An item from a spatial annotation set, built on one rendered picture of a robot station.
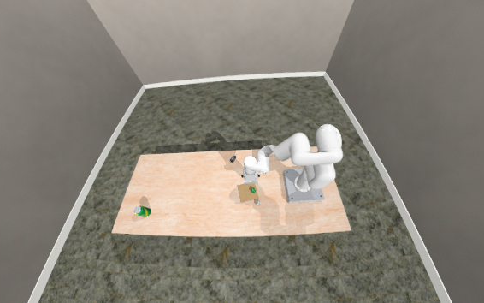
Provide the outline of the green drink can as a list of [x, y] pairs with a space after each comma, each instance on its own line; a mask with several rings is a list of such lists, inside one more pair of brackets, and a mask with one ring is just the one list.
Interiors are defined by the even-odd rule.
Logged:
[[140, 205], [135, 207], [134, 213], [138, 216], [148, 217], [151, 214], [151, 209]]

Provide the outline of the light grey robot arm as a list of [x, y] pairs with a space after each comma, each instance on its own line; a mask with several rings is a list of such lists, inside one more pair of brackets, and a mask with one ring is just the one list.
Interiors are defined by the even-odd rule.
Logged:
[[[325, 187], [335, 179], [336, 174], [333, 164], [339, 162], [343, 157], [339, 130], [330, 124], [321, 125], [316, 131], [316, 145], [318, 152], [311, 152], [307, 136], [303, 133], [296, 133], [277, 146], [264, 146], [258, 151], [257, 160], [253, 156], [245, 157], [244, 184], [258, 183], [258, 179], [255, 176], [256, 172], [262, 174], [269, 172], [269, 154], [274, 153], [275, 157], [280, 161], [286, 161], [291, 158], [293, 164], [304, 166], [300, 178], [298, 176], [294, 181], [297, 190], [307, 192], [311, 188], [320, 189]], [[290, 153], [292, 154], [291, 157]]]

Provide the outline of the tan square mat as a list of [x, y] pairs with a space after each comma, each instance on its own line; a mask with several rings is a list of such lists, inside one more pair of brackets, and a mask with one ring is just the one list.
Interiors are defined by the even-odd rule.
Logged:
[[252, 188], [256, 188], [255, 184], [241, 184], [238, 185], [239, 196], [241, 202], [246, 202], [253, 199], [259, 199], [257, 189], [255, 193], [252, 193]]

